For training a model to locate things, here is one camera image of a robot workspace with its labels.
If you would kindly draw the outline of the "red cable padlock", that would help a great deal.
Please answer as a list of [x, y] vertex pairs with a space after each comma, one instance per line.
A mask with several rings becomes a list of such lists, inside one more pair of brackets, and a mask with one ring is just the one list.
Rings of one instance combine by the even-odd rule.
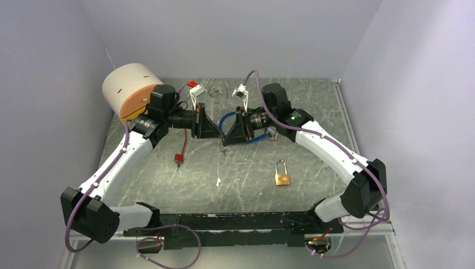
[[175, 157], [174, 157], [174, 163], [176, 164], [176, 170], [179, 170], [182, 163], [184, 162], [184, 156], [185, 156], [185, 151], [186, 151], [186, 148], [187, 148], [187, 143], [188, 143], [188, 131], [185, 129], [184, 130], [184, 142], [183, 142], [183, 146], [181, 148], [181, 152], [175, 154]]

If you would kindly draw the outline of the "brass padlock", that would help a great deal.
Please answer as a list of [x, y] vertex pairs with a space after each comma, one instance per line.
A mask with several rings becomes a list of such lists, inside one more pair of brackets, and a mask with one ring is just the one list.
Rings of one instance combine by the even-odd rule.
[[[282, 165], [283, 168], [283, 173], [280, 173], [279, 171], [279, 166]], [[287, 164], [283, 160], [277, 160], [274, 163], [274, 168], [275, 168], [275, 183], [276, 186], [281, 187], [281, 186], [288, 186], [291, 184], [290, 181], [290, 176], [288, 174], [287, 170]]]

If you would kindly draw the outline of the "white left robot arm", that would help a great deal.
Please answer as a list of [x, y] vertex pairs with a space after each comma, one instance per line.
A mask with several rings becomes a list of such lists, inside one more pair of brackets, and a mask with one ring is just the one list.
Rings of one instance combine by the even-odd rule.
[[223, 132], [206, 113], [204, 103], [194, 109], [180, 107], [171, 85], [156, 85], [144, 113], [124, 124], [125, 133], [102, 166], [78, 188], [66, 188], [60, 201], [66, 225], [65, 241], [72, 231], [105, 243], [117, 231], [139, 229], [154, 235], [160, 228], [160, 210], [144, 202], [112, 207], [117, 191], [134, 167], [158, 145], [171, 128], [187, 129], [193, 138], [222, 138]]

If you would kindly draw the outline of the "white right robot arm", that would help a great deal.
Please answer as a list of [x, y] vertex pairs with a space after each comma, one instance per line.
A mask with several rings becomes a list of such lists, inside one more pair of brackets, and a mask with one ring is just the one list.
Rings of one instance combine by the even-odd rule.
[[345, 216], [361, 219], [380, 202], [385, 201], [385, 165], [380, 160], [369, 161], [337, 141], [306, 111], [293, 108], [286, 90], [278, 83], [261, 89], [263, 105], [251, 109], [249, 93], [241, 84], [232, 96], [241, 98], [236, 108], [235, 122], [225, 134], [222, 145], [240, 145], [255, 138], [255, 131], [274, 127], [277, 133], [306, 148], [329, 165], [344, 181], [345, 190], [325, 198], [308, 217], [309, 228], [320, 233], [330, 221]]

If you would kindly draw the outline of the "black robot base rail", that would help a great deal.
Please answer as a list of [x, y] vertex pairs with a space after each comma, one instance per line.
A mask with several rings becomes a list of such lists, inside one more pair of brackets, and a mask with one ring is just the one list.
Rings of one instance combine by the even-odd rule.
[[343, 233], [338, 220], [321, 221], [313, 211], [222, 214], [161, 214], [148, 230], [130, 228], [124, 236], [161, 236], [166, 250], [185, 247], [274, 245], [303, 247], [312, 237]]

